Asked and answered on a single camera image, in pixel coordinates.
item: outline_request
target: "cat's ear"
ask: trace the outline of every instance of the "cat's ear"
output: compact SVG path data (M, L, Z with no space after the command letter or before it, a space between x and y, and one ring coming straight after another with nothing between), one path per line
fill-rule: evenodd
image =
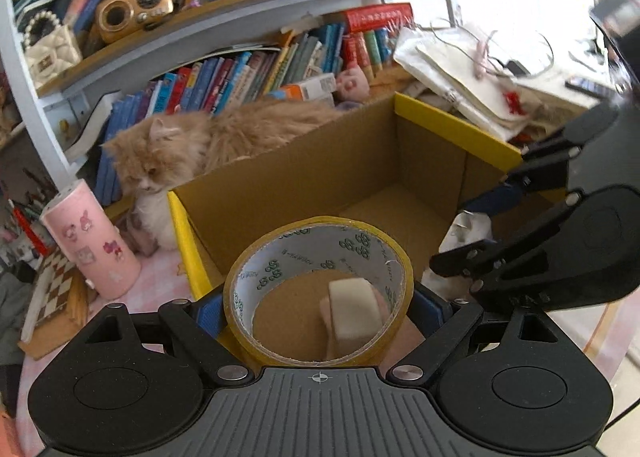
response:
M168 138L180 134L178 127L167 127L160 118L156 118L149 128L149 139L151 141L167 140Z

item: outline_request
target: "black device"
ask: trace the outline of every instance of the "black device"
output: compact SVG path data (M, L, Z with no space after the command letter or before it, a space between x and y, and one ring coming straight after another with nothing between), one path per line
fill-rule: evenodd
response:
M211 336L220 292L157 313L109 304L31 387L41 457L601 456L609 384L543 312L459 309L417 283L409 315L426 340L386 379L372 367L254 376Z
M618 94L616 91L602 83L581 78L580 76L572 76L564 82L564 86L569 87L569 89L573 89L574 91L597 98L598 100L608 100Z

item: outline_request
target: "packing tape roll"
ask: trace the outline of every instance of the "packing tape roll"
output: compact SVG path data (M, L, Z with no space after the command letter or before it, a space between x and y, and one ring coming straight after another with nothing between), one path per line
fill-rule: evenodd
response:
M268 350L252 334L258 304L283 281L316 269L338 269L369 280L391 311L385 325L359 350L331 361L297 361ZM261 365L357 366L382 358L413 294L414 271L395 240L364 222L323 216L283 226L245 249L226 277L224 307L233 335Z

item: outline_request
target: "cardboard box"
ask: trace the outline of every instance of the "cardboard box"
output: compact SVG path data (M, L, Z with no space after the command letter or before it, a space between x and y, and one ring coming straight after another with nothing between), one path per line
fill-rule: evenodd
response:
M262 235L319 215L385 231L404 248L419 280L459 203L519 163L516 148L450 114L403 95L379 100L170 195L191 289L204 296ZM495 218L495 237L548 206L540 195L527 197Z

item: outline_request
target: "small box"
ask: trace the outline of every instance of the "small box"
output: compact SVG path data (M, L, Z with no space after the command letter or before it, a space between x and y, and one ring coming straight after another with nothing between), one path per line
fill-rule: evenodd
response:
M336 89L334 73L320 74L302 82L283 85L278 90L283 91L290 100L319 100L331 95Z

